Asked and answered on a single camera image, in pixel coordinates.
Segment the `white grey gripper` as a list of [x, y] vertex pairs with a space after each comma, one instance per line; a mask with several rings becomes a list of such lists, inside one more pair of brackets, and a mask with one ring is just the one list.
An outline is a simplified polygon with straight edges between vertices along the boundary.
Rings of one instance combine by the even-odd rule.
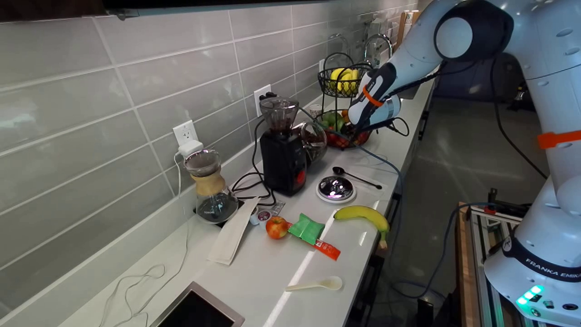
[[363, 89], [349, 107], [349, 120], [360, 131], [387, 126], [401, 111], [401, 98], [398, 95], [385, 97]]

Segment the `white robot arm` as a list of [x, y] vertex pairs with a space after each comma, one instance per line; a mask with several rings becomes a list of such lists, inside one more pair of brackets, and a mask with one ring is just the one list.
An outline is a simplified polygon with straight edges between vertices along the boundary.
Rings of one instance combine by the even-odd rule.
[[581, 327], [581, 0], [432, 0], [396, 53], [363, 75], [349, 120], [376, 129], [398, 93], [443, 64], [509, 55], [534, 107], [549, 176], [485, 260], [494, 291], [530, 320]]

